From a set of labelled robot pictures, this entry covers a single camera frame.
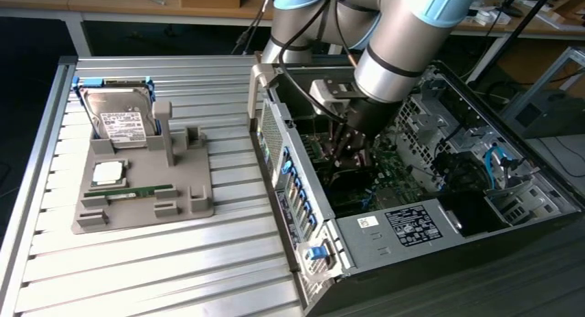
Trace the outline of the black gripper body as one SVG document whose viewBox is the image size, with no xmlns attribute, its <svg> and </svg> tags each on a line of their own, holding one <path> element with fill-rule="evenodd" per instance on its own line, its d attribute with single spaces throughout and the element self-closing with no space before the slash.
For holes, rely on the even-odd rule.
<svg viewBox="0 0 585 317">
<path fill-rule="evenodd" d="M 394 121 L 402 101 L 382 103 L 371 98 L 351 99 L 346 108 L 346 124 L 374 139 Z"/>
</svg>

